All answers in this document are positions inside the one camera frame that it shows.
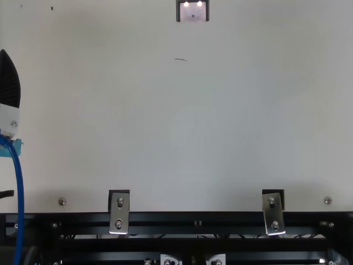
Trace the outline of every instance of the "black cable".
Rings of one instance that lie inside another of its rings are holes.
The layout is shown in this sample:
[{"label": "black cable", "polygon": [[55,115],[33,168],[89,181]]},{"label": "black cable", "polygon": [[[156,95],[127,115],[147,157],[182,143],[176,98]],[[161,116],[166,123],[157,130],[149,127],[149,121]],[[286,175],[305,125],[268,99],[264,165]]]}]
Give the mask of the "black cable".
[{"label": "black cable", "polygon": [[4,192],[0,192],[0,199],[7,198],[7,197],[14,197],[15,191],[14,190],[5,190]]}]

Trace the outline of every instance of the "bolt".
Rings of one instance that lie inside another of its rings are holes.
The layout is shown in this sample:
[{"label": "bolt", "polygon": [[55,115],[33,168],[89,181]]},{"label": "bolt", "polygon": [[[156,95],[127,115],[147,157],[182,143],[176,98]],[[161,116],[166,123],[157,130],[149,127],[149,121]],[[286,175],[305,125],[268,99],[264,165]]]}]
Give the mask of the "bolt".
[{"label": "bolt", "polygon": [[277,221],[273,221],[273,222],[272,222],[272,228],[273,228],[274,230],[278,230],[278,228],[280,228],[280,225],[278,224]]},{"label": "bolt", "polygon": [[115,227],[116,229],[120,230],[122,228],[122,221],[121,220],[116,221]]},{"label": "bolt", "polygon": [[275,199],[274,198],[269,198],[268,202],[270,205],[274,205],[275,204]]},{"label": "bolt", "polygon": [[64,206],[66,204],[66,199],[65,198],[59,198],[59,200],[57,200],[57,203],[59,203],[59,205]]},{"label": "bolt", "polygon": [[324,198],[324,201],[325,201],[326,204],[331,204],[332,198],[331,198],[330,196],[326,196],[326,197]]},{"label": "bolt", "polygon": [[117,206],[118,206],[119,208],[121,208],[123,204],[124,204],[124,198],[119,197],[119,198],[117,199]]}]

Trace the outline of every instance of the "black frame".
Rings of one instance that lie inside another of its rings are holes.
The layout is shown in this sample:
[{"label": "black frame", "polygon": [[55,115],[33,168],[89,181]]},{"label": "black frame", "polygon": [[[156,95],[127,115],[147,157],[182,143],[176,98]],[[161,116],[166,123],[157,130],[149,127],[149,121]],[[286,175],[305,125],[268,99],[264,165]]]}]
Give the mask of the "black frame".
[{"label": "black frame", "polygon": [[[219,238],[71,239],[68,235],[109,234],[109,213],[26,214],[24,255],[39,246],[45,265],[143,264],[161,253],[179,255],[185,265],[204,263],[210,253],[226,253],[227,264],[318,264],[319,259],[352,261],[353,213],[284,212],[288,235],[325,238],[228,238],[230,234],[265,235],[263,212],[131,212],[129,234],[218,234]],[[17,214],[0,214],[0,256],[12,257]]]}]

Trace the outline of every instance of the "black bar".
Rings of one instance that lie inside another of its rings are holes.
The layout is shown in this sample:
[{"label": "black bar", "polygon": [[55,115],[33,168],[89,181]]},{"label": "black bar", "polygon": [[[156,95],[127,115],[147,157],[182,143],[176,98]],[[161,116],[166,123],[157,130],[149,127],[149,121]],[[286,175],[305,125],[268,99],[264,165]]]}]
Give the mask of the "black bar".
[{"label": "black bar", "polygon": [[212,253],[242,251],[326,251],[324,238],[110,238],[63,240],[62,251],[184,252],[195,249]]},{"label": "black bar", "polygon": [[5,245],[5,239],[6,239],[5,216],[0,215],[0,246]]}]

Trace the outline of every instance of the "black ventilated cover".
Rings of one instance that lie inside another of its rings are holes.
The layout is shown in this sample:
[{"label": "black ventilated cover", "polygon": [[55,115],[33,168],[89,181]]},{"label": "black ventilated cover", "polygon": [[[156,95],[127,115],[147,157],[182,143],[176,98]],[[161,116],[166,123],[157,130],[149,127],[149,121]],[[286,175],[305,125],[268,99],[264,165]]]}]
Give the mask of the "black ventilated cover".
[{"label": "black ventilated cover", "polygon": [[5,50],[0,51],[0,103],[19,108],[20,80],[14,64]]}]

